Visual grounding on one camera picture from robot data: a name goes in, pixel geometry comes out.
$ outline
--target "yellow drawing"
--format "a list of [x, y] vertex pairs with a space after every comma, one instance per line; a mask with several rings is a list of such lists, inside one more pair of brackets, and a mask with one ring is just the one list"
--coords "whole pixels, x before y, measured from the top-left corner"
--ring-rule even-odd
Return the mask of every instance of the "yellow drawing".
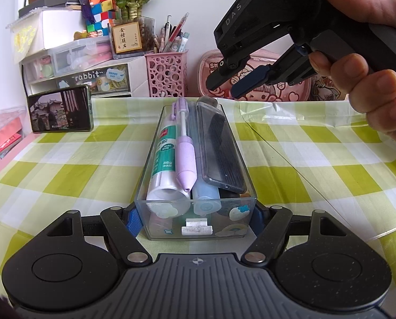
[[36, 32], [37, 28], [30, 25], [16, 33], [14, 35], [14, 46], [16, 51], [19, 53], [23, 53], [25, 50], [28, 51]]

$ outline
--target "crosshair symbol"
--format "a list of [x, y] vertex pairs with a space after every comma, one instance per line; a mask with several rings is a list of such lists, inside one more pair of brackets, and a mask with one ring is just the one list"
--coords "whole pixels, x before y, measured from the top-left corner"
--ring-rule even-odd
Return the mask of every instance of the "crosshair symbol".
[[195, 258], [195, 259], [191, 260], [191, 262], [193, 262], [195, 265], [199, 265], [199, 264], [202, 264], [203, 262], [205, 262], [205, 260], [202, 260], [201, 258]]

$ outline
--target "green label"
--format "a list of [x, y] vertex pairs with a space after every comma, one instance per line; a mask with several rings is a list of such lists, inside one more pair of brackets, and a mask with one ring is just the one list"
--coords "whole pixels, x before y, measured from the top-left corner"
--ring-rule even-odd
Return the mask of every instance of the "green label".
[[176, 126], [168, 126], [161, 131], [155, 153], [151, 176], [160, 171], [175, 171]]

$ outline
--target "checkered tablecloth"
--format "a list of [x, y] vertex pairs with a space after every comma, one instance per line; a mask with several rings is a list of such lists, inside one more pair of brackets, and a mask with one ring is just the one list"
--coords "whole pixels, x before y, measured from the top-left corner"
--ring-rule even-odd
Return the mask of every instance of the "checkered tablecloth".
[[[92, 132], [43, 134], [0, 173], [1, 293], [5, 261], [59, 215], [133, 202], [161, 109], [171, 102], [95, 99]], [[324, 209], [368, 241], [392, 268], [384, 307], [396, 314], [396, 143], [348, 102], [219, 102], [260, 202], [296, 214]], [[243, 250], [253, 238], [240, 239]], [[241, 252], [238, 240], [151, 242], [143, 232], [138, 239], [153, 256]]]

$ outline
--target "stacked rubik's cube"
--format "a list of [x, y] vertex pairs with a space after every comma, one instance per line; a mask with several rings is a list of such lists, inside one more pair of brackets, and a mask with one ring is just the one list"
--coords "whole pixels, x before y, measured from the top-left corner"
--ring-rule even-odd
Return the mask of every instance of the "stacked rubik's cube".
[[94, 24], [87, 23], [87, 32], [102, 30], [104, 36], [108, 36], [108, 24], [114, 23], [117, 16], [117, 5], [115, 0], [89, 0]]

